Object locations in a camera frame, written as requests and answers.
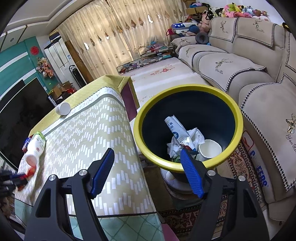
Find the beige sectional sofa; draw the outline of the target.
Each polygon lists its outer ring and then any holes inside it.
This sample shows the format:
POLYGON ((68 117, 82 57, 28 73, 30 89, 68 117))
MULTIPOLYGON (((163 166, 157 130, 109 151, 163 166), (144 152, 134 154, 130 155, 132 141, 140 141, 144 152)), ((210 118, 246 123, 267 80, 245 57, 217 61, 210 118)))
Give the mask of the beige sectional sofa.
POLYGON ((180 37, 178 58, 231 96, 244 119, 242 141, 273 220, 295 208, 295 38, 257 18, 213 18, 209 44, 180 37))

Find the pile of plush toys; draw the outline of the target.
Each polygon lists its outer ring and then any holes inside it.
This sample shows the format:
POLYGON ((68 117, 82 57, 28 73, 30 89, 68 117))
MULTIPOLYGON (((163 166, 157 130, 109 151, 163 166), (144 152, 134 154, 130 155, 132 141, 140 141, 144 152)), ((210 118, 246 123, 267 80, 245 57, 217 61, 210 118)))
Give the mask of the pile of plush toys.
POLYGON ((237 5, 232 2, 223 8, 212 7, 200 1, 184 1, 187 17, 184 22, 172 24, 166 32, 170 40, 180 37, 194 37, 196 44, 209 45, 210 22, 213 18, 254 18, 258 21, 270 21, 266 11, 251 6, 237 5))

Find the white paper cup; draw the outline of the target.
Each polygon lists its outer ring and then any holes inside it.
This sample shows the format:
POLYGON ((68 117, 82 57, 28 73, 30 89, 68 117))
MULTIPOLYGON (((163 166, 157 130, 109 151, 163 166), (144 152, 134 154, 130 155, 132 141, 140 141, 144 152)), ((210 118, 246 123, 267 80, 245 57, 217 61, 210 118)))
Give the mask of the white paper cup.
POLYGON ((203 144, 199 144, 198 148, 197 160, 202 162, 222 153, 222 147, 214 140, 205 140, 203 144))

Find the beige curtains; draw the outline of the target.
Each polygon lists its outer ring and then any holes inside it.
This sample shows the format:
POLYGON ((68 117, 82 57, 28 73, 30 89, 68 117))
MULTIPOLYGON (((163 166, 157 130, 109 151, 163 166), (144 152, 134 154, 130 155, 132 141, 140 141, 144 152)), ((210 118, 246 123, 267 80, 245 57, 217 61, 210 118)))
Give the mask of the beige curtains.
POLYGON ((57 30, 96 79, 117 74, 119 65, 139 58, 152 41, 167 46, 168 28, 184 18, 183 1, 91 1, 57 30))

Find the white tissue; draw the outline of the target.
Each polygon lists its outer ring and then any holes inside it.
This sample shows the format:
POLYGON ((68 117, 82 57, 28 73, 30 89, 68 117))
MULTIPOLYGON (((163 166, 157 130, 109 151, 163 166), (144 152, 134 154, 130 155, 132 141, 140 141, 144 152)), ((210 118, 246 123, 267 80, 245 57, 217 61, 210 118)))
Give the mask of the white tissue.
POLYGON ((183 133, 183 135, 178 132, 172 132, 172 134, 173 137, 171 142, 167 144, 168 154, 172 159, 179 157, 181 150, 184 148, 190 148, 192 151, 198 151, 199 144, 203 144, 205 142, 204 136, 197 128, 188 130, 187 134, 183 133))

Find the black tower fan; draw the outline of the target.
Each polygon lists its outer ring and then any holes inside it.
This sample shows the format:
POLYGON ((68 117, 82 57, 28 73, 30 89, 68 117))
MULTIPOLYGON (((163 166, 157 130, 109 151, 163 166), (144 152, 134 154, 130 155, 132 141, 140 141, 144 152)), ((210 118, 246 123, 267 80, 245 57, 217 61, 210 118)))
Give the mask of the black tower fan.
POLYGON ((86 86, 86 81, 75 65, 70 65, 69 70, 80 88, 86 86))

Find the white green lotion bottle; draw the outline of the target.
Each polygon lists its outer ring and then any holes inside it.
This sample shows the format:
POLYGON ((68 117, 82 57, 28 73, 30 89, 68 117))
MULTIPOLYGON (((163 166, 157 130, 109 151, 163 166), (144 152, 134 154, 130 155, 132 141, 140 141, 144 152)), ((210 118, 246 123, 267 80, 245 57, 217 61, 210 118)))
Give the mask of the white green lotion bottle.
POLYGON ((31 167, 36 167, 44 152, 46 139, 41 132, 36 132, 27 145, 25 161, 31 167))

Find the white pill bottle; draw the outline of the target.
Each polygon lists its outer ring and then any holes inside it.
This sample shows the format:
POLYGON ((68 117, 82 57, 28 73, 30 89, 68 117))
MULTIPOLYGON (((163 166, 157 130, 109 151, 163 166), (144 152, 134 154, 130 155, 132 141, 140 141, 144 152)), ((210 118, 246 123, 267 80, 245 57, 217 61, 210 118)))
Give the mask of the white pill bottle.
POLYGON ((62 102, 56 106, 55 111, 60 116, 68 115, 71 111, 71 106, 68 102, 62 102))

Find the patterned red carpet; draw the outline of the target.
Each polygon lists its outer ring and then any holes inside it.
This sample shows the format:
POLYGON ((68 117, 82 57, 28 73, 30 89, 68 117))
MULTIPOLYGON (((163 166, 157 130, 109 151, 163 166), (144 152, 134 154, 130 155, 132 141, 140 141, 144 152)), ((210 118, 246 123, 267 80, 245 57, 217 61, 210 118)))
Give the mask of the patterned red carpet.
POLYGON ((234 177, 207 170, 203 198, 195 199, 192 207, 162 212, 166 223, 174 232, 176 226, 185 228, 189 240, 211 240, 217 232, 219 240, 230 240, 239 233, 243 234, 243 240, 257 240, 248 233, 249 229, 262 230, 259 237, 269 239, 261 213, 265 205, 261 184, 242 143, 225 163, 234 177))

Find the blue white paper bag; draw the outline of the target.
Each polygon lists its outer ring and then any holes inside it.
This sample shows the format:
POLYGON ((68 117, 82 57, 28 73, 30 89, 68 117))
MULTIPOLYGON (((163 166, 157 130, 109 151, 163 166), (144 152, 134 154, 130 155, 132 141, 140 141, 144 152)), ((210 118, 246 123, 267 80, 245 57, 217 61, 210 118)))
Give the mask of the blue white paper bag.
POLYGON ((189 133, 175 116, 168 116, 165 119, 165 123, 169 127, 171 133, 173 134, 179 145, 188 150, 196 150, 189 133))

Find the large black television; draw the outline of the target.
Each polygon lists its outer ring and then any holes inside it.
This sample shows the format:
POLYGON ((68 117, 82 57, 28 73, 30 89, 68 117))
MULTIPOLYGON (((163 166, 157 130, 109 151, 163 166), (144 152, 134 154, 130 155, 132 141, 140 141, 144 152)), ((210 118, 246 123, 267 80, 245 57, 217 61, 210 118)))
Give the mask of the large black television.
POLYGON ((16 168, 31 129, 54 105, 36 78, 25 85, 1 110, 1 154, 16 168))

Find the floral floor mat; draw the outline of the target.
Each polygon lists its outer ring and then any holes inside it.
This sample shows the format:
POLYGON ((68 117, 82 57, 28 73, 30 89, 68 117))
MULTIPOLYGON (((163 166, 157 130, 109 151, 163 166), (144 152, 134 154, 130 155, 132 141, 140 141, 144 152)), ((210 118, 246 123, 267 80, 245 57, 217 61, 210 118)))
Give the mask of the floral floor mat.
POLYGON ((198 73, 178 58, 162 60, 123 75, 131 77, 140 106, 156 94, 177 85, 209 85, 198 73))

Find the low glass shelf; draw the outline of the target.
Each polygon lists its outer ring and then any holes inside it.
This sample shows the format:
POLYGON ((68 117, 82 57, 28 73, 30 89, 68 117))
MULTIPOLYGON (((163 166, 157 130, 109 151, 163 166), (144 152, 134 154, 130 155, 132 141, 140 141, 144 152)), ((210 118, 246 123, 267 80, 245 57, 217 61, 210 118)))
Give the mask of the low glass shelf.
POLYGON ((142 68, 159 61, 170 59, 174 57, 174 55, 175 51, 172 47, 162 49, 158 52, 143 54, 140 58, 136 60, 117 66, 116 70, 118 74, 125 74, 135 69, 142 68))

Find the red foil packet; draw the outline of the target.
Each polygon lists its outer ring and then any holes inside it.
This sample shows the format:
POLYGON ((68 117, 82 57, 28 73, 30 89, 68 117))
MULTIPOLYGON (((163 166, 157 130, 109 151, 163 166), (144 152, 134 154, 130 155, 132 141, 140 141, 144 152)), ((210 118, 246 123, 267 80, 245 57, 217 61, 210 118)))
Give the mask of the red foil packet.
POLYGON ((24 189, 24 187, 28 184, 30 179, 34 176, 36 172, 36 166, 30 166, 26 174, 22 174, 20 177, 20 184, 17 186, 18 191, 21 191, 24 189))

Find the patterned table cloth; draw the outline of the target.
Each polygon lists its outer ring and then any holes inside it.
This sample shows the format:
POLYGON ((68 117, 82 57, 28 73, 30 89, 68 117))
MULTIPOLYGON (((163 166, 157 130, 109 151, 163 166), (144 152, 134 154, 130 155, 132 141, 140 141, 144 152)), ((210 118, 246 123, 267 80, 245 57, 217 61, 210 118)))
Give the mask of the patterned table cloth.
POLYGON ((68 115, 55 110, 32 130, 46 145, 36 172, 15 193, 25 240, 163 240, 130 128, 127 107, 137 104, 132 80, 104 75, 66 99, 68 115), (102 192, 89 195, 89 167, 106 150, 114 163, 102 192))

